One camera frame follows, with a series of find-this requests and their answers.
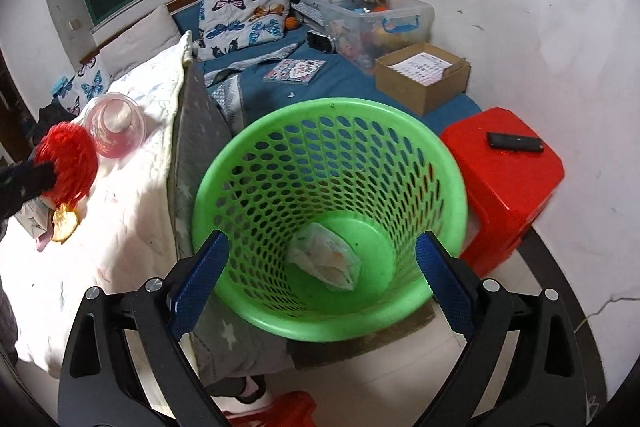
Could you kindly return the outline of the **black remote control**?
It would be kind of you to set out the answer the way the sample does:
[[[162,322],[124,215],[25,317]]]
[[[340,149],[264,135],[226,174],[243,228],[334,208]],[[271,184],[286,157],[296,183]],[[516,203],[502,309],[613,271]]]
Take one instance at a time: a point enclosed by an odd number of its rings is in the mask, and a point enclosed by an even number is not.
[[[544,142],[536,136],[488,132],[487,142],[495,150],[536,154],[541,154],[544,151]]]

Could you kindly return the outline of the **grey star blanket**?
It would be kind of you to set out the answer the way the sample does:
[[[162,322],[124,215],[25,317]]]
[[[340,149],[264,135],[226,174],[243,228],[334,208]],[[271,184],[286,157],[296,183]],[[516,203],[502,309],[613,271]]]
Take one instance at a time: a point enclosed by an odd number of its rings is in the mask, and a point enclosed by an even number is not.
[[[224,206],[202,185],[210,165],[232,140],[217,102],[205,87],[201,67],[183,67],[177,115],[171,131],[167,181],[169,218],[177,258],[196,254],[210,232],[226,225]],[[238,397],[257,389],[259,377],[289,369],[293,361],[282,337],[242,319],[216,294],[205,291],[204,306],[188,332],[198,376],[210,395]]]

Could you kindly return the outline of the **beige pillow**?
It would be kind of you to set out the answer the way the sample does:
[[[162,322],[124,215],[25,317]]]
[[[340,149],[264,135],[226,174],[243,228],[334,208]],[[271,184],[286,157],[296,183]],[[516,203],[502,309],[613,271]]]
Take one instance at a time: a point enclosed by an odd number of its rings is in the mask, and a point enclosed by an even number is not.
[[[114,80],[177,44],[180,30],[162,4],[101,49],[100,57]]]

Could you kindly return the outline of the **white paper wrapper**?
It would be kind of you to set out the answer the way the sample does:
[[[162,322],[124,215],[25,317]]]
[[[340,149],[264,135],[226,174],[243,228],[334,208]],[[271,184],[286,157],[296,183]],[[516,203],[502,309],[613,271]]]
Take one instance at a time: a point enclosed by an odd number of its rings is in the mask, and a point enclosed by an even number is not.
[[[355,251],[318,222],[294,233],[286,259],[331,291],[353,291],[358,284],[361,261]]]

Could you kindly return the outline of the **orange peel scrap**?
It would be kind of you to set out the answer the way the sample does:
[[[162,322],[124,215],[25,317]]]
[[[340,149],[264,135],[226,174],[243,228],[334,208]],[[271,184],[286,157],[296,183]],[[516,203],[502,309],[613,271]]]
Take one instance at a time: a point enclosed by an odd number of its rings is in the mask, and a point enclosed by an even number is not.
[[[78,223],[79,218],[75,210],[66,204],[58,207],[52,217],[52,241],[55,243],[64,243],[66,239],[69,239],[70,236],[73,235],[78,227]]]

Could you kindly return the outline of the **red mesh ball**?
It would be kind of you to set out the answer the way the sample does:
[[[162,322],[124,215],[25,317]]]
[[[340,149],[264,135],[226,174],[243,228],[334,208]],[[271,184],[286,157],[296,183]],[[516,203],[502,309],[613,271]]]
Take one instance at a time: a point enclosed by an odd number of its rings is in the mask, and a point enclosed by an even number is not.
[[[35,149],[35,164],[50,164],[54,184],[43,196],[55,207],[74,210],[88,196],[99,161],[91,134],[80,124],[60,122],[51,127]]]

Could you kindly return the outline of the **butterfly print pillow right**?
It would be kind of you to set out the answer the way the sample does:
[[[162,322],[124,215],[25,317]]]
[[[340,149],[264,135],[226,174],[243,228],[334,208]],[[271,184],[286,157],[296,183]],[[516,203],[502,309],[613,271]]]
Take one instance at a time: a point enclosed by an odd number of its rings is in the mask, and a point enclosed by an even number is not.
[[[289,10],[290,0],[200,0],[195,56],[209,61],[280,40]]]

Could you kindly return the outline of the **orange small ball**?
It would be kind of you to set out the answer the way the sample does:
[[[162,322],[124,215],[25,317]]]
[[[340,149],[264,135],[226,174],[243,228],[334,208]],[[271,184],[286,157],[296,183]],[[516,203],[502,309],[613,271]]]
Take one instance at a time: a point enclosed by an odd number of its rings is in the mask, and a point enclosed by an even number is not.
[[[289,16],[285,19],[285,27],[287,30],[294,30],[299,28],[299,22],[296,17]]]

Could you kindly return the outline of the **clear round plastic cup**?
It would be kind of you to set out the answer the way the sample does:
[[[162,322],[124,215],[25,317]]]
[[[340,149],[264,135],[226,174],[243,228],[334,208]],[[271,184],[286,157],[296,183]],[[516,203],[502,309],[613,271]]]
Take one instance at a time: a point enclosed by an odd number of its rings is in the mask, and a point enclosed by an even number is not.
[[[139,148],[146,135],[143,112],[137,103],[121,93],[100,96],[84,119],[98,154],[122,159]]]

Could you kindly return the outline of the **black small box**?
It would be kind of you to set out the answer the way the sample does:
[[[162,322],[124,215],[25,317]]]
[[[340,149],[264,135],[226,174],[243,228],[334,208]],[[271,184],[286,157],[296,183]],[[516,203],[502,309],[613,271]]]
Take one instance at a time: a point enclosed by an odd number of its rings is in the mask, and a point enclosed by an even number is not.
[[[332,54],[335,52],[334,40],[319,31],[308,30],[306,33],[306,41],[311,49],[320,51],[325,54]]]

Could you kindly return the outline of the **green plastic waste basket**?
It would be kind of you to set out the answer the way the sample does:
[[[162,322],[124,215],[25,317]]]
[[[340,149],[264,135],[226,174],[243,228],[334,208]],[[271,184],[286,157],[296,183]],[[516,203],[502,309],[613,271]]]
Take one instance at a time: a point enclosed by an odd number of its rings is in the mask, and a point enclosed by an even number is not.
[[[275,110],[233,138],[202,185],[224,206],[229,257],[215,291],[248,323],[328,343],[386,329],[431,298],[416,240],[434,233],[461,253],[468,202],[459,167],[416,118],[361,98]],[[361,261],[353,291],[331,291],[288,263],[311,222]]]

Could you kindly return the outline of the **white quilted blanket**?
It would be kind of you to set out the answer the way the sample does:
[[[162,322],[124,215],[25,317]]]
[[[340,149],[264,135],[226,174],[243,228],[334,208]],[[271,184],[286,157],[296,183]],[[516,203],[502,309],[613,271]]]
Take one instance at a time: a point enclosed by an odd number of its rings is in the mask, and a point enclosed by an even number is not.
[[[68,335],[89,287],[132,291],[165,275],[177,260],[167,181],[191,42],[184,34],[111,84],[112,92],[129,96],[142,109],[148,131],[125,159],[101,161],[69,239],[37,251],[16,219],[8,223],[1,282],[17,321],[17,354],[52,377],[61,374]]]

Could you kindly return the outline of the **butterfly print pillow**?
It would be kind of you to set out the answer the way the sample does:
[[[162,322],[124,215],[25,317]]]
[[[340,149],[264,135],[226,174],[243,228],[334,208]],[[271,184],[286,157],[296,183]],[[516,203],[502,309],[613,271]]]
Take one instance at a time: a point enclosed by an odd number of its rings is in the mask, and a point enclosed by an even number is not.
[[[195,56],[209,61],[280,40],[289,10],[290,0],[200,0]]]
[[[77,117],[89,102],[108,90],[112,81],[101,55],[96,55],[72,78],[60,78],[51,88],[51,94],[67,113]]]

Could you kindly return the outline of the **clear plastic storage bin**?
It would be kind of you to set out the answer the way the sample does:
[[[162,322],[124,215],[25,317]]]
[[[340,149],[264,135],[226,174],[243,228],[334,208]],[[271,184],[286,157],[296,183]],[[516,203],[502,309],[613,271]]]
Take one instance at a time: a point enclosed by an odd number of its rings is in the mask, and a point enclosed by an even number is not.
[[[367,75],[383,55],[427,41],[434,8],[419,0],[303,0],[320,16],[336,52]]]

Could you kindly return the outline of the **butterfly print pillow left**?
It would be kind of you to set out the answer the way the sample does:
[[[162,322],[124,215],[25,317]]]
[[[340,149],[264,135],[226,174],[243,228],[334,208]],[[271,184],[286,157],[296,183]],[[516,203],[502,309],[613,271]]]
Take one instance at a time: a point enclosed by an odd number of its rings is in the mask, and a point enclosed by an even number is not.
[[[67,113],[77,117],[89,102],[108,90],[112,81],[101,55],[96,55],[72,78],[60,78],[51,88],[51,94]]]

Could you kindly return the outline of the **brown cardboard box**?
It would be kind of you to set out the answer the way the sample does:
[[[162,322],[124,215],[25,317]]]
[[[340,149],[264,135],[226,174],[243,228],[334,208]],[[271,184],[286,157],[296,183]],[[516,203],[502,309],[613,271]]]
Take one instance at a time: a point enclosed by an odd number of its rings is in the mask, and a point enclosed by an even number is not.
[[[471,64],[421,42],[375,60],[375,87],[416,116],[424,116],[466,91]]]

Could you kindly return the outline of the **colourful picture book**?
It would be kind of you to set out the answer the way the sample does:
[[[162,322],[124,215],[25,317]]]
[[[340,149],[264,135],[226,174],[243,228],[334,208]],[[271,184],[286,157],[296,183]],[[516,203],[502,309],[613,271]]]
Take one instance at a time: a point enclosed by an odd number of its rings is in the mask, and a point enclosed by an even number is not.
[[[267,72],[262,79],[268,82],[285,82],[306,86],[320,72],[324,64],[326,64],[325,61],[286,58],[274,66],[270,72]]]

